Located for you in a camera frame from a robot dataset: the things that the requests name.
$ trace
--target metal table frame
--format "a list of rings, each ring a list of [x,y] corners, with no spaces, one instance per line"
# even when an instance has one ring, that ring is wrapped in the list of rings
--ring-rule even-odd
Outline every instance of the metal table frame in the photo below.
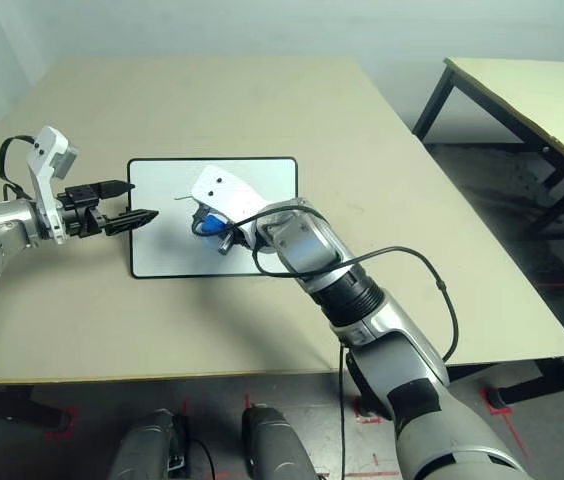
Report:
[[[453,88],[457,88],[480,107],[491,114],[502,125],[522,140],[530,149],[540,154],[555,169],[542,183],[551,189],[564,179],[564,155],[553,148],[545,138],[531,129],[523,121],[509,112],[491,96],[467,80],[453,67],[447,66],[431,94],[420,118],[413,127],[413,134],[424,140],[431,125],[437,118]],[[542,233],[558,217],[564,214],[564,196],[557,200],[551,208],[531,223],[525,236],[531,239],[563,240],[564,231]]]

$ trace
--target table leg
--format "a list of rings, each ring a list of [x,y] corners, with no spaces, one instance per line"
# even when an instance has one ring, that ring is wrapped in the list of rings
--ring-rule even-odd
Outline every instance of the table leg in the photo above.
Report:
[[[429,98],[420,118],[415,123],[412,133],[420,140],[423,140],[426,134],[429,133],[431,125],[433,125],[438,113],[440,113],[444,102],[449,98],[449,94],[453,90],[453,83],[451,82],[453,75],[453,70],[449,67],[444,69],[444,73],[442,73],[435,90],[433,90],[431,98]]]
[[[45,430],[62,432],[71,423],[71,415],[58,408],[30,399],[33,387],[7,387],[0,391],[0,418],[23,422]]]
[[[542,185],[547,190],[551,190],[562,180],[564,180],[564,174],[562,174],[562,172],[560,172],[559,170],[554,170],[551,175],[546,177],[546,179],[542,182]]]
[[[536,360],[542,376],[506,388],[487,392],[487,400],[494,408],[542,397],[564,390],[564,362],[559,358]]]
[[[555,202],[555,204],[540,218],[536,219],[527,229],[527,233],[533,235],[548,227],[551,223],[557,220],[564,214],[564,196]]]

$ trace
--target concrete floor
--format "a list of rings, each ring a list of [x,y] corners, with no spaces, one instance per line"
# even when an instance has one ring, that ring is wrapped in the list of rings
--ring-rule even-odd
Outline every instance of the concrete floor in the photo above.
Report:
[[[532,187],[534,175],[541,178],[537,168],[529,168],[533,159],[503,157],[499,152],[485,151],[434,152],[434,155],[440,157],[438,160],[454,181],[457,180],[454,171],[473,170],[469,177],[479,179],[486,175],[491,184],[498,177],[502,189],[510,193],[519,192],[512,183],[519,182],[522,188],[531,185],[527,188],[529,194],[542,202],[544,193]],[[564,261],[564,241],[553,242],[551,248]],[[564,324],[564,295],[551,296],[547,303]],[[508,386],[537,375],[532,362],[499,365],[455,382],[452,392],[491,425],[534,478],[562,480],[564,392],[519,403],[507,416],[490,414],[479,393],[486,386]],[[357,416],[352,408],[356,394],[347,379],[347,472],[352,478],[401,478],[392,424]],[[245,478],[239,429],[240,416],[248,402],[267,403],[283,411],[304,441],[317,471],[328,473],[329,478],[339,478],[335,375],[48,385],[36,387],[34,399],[77,408],[75,427],[67,438],[47,438],[35,428],[0,421],[0,479],[105,478],[126,429],[141,415],[165,407],[189,415],[192,433],[211,450],[217,478]],[[202,452],[194,450],[191,455],[193,477],[208,479],[208,465]]]

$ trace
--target red floor marking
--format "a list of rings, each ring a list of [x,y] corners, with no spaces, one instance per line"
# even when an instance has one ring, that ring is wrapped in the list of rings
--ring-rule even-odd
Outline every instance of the red floor marking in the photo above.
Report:
[[[386,472],[350,472],[345,474],[349,478],[371,478],[371,477],[397,477],[400,472],[397,470],[389,470]]]
[[[515,443],[518,444],[518,447],[522,451],[522,455],[524,456],[524,458],[528,459],[529,454],[526,451],[526,448],[524,448],[524,444],[522,443],[522,438],[520,437],[518,432],[515,430],[513,423],[511,423],[511,420],[509,419],[509,415],[513,415],[513,410],[509,407],[493,408],[491,406],[491,404],[489,403],[489,401],[487,400],[487,397],[486,397],[486,392],[488,390],[489,389],[487,389],[487,388],[481,388],[480,389],[480,396],[482,397],[482,400],[484,400],[486,408],[489,410],[489,415],[491,415],[493,417],[495,417],[495,416],[502,417],[502,420],[504,420],[504,423],[506,424],[507,428],[509,429],[509,432],[511,432],[511,436],[513,437],[513,440],[515,440]]]
[[[69,407],[65,408],[64,411],[71,415],[71,422],[69,423],[69,426],[66,427],[66,430],[63,432],[44,432],[45,438],[71,438],[73,436],[73,430],[75,430],[75,419],[78,417],[80,409],[77,407]]]
[[[520,450],[522,450],[522,455],[524,455],[524,458],[528,459],[529,454],[527,453],[526,448],[524,448],[524,444],[522,443],[522,439],[520,438],[520,436],[518,435],[518,432],[513,427],[511,420],[509,420],[509,416],[508,415],[502,415],[502,420],[504,420],[504,423],[506,423],[506,426],[509,428],[511,435],[513,435],[515,443],[517,443],[518,447],[520,447]]]
[[[353,399],[353,413],[355,414],[355,421],[361,425],[365,425],[368,423],[382,423],[382,419],[380,417],[365,417],[360,414],[360,401],[362,400],[361,397],[355,397]]]

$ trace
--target small table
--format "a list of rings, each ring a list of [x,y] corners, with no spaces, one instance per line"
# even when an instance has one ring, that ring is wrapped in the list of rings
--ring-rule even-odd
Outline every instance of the small table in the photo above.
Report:
[[[350,59],[70,60],[0,122],[0,143],[44,124],[80,150],[58,191],[124,179],[136,157],[292,156],[300,194],[354,253],[407,245],[440,271],[461,330],[451,364],[564,356],[564,328]],[[16,181],[26,152],[9,149]],[[126,200],[101,205],[115,215]],[[8,266],[0,384],[337,369],[337,339],[294,281],[136,280],[128,250],[124,236],[46,242]],[[365,268],[444,351],[448,314],[426,269],[402,255]]]
[[[564,179],[564,62],[447,58],[446,69],[413,128],[423,140],[454,87],[499,120],[555,171],[544,180],[553,188]],[[527,234],[564,239],[564,232],[540,232],[564,214],[564,196],[529,227]]]

